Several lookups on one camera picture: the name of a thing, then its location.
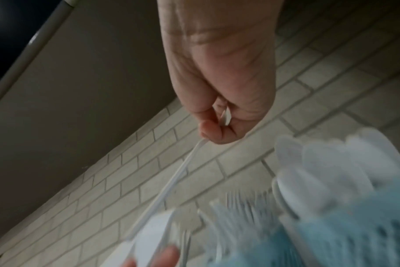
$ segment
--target white brick wall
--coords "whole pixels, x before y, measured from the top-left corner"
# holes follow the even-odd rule
[[[276,36],[276,100],[247,136],[207,143],[161,210],[206,236],[196,210],[231,190],[267,190],[280,134],[345,138],[380,128],[400,149],[400,6],[287,2]],[[0,267],[98,267],[199,139],[176,99],[0,239]]]

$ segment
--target human hand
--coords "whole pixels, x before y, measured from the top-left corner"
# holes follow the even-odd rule
[[[175,267],[179,259],[179,250],[176,246],[171,245],[165,248],[163,252],[156,257],[150,267]],[[137,267],[134,259],[126,260],[121,267]]]
[[[157,0],[171,81],[200,135],[245,136],[275,97],[274,35],[283,0]],[[219,126],[229,107],[231,122]]]

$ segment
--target hand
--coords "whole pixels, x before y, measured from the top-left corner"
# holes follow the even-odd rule
[[[283,0],[157,0],[174,90],[200,135],[241,139],[275,97],[274,35]],[[232,120],[219,126],[229,107]]]
[[[178,263],[179,251],[175,246],[167,247],[157,258],[155,258],[150,267],[175,267]],[[121,267],[137,267],[134,259],[126,260]]]

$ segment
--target blue basket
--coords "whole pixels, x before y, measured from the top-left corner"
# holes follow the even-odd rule
[[[324,267],[400,267],[400,179],[297,227]]]
[[[283,227],[246,252],[231,255],[209,267],[304,267]]]

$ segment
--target brick wall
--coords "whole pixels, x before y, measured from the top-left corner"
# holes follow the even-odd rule
[[[190,257],[205,238],[198,208],[229,190],[270,188],[278,135],[344,138],[369,125],[400,149],[399,1],[287,2],[276,64],[264,120],[242,141],[205,145],[164,203],[194,233]],[[198,139],[175,100],[0,239],[0,266],[99,266]]]

